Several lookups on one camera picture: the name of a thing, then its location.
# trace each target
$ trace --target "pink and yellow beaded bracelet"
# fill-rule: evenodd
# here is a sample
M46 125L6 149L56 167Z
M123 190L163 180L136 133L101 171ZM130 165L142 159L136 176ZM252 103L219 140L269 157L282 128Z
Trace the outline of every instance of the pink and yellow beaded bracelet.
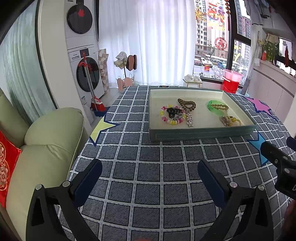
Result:
M186 114L184 112L184 110L182 110L182 117L180 117L179 119L177 120L169 120L168 118L165 117L164 115L164 111L167 109L167 108L178 108L178 109L181 109L180 107L178 106L173 106L171 104L167 105L166 107L163 106L161 109L160 109L160 116L161 116L161 119L166 122L167 124L170 124L170 125L177 125L179 123L182 123L185 119L186 119Z

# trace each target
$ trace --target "sofa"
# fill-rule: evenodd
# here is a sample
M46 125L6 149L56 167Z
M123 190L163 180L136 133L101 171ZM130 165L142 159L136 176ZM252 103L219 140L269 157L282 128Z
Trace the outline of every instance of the sofa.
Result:
M8 187L6 209L0 205L0 231L6 230L11 240L25 241L35 186L61 185L88 137L79 109L61 108L28 126L0 89L0 111L1 131L22 150Z

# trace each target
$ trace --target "screw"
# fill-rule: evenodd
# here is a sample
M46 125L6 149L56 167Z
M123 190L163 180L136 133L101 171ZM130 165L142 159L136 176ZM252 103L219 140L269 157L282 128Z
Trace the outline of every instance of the screw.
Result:
M68 187L68 186L70 186L70 182L69 181L65 181L65 182L63 182L63 187Z
M236 182L230 182L230 186L233 187L233 188L236 188L237 187L237 183Z
M42 185L41 185L41 184L38 184L38 185L36 185L36 187L35 187L36 190L40 190L41 188L42 188Z
M263 185L258 185L258 189L263 191L264 190L264 186Z

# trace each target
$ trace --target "embroidered pillow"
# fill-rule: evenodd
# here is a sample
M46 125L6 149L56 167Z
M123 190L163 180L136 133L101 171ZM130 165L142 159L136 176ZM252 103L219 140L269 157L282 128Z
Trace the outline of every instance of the embroidered pillow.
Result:
M0 131L0 203L4 208L10 178L21 152Z

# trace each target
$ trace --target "box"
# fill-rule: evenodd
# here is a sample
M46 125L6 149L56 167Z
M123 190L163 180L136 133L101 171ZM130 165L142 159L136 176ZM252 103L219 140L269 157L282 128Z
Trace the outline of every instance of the box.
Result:
M170 125L161 119L160 109L163 106L172 104L181 108L178 103L179 98L196 103L195 110L191 112L193 127L188 127L186 121L177 125ZM225 103L229 107L228 115L239 119L242 125L239 126L239 123L235 122L236 126L224 126L219 116L208 110L207 103L210 100ZM253 117L243 111L234 99L224 91L187 87L150 89L149 136L152 142L248 135L255 130L256 126Z

